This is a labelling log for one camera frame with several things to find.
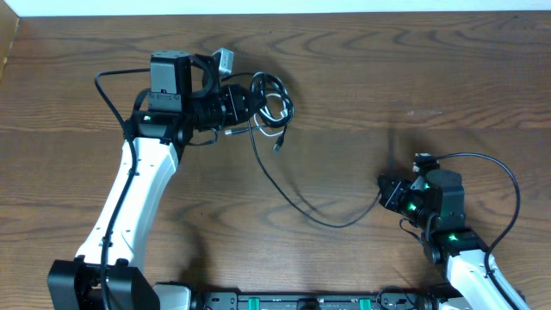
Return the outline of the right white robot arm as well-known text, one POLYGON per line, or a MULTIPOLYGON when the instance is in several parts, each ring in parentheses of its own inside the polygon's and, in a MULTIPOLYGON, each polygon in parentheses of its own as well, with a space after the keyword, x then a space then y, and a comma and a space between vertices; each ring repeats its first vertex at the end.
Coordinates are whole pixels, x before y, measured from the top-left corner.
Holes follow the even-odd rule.
POLYGON ((438 296, 439 309, 527 309, 507 282, 490 246, 466 224, 461 175, 451 170, 420 171, 415 180, 380 175, 380 204, 422 230, 419 241, 451 292, 438 296))

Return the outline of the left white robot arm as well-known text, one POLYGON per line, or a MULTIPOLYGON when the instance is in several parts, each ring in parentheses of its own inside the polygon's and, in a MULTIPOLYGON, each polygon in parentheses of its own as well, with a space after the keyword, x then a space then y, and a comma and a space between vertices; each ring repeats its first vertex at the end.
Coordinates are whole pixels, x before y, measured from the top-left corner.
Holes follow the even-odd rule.
POLYGON ((145 250, 158 205, 195 131, 214 133, 248 121, 264 99, 238 84, 233 52, 211 56, 157 51, 151 77, 131 116, 115 182, 102 212, 71 261, 56 260, 47 286, 57 309, 199 309, 201 297, 184 284, 151 285, 145 250))

